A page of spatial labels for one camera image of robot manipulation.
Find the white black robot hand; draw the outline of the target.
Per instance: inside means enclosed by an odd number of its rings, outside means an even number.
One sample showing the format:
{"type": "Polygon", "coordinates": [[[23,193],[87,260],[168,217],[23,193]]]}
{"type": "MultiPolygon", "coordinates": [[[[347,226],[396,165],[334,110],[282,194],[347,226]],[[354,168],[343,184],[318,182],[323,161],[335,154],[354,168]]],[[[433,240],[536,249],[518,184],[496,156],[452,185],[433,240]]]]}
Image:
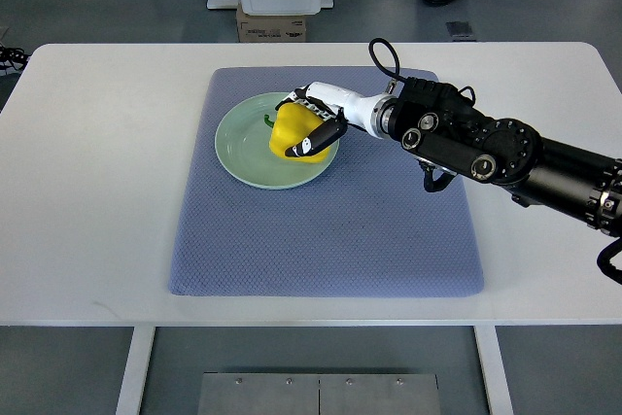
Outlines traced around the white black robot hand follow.
{"type": "Polygon", "coordinates": [[[388,93],[365,97],[350,89],[314,82],[292,91],[275,110],[286,103],[303,105],[324,121],[300,143],[286,149],[288,157],[304,157],[327,149],[345,135],[349,127],[387,139],[388,116],[395,98],[388,93]]]}

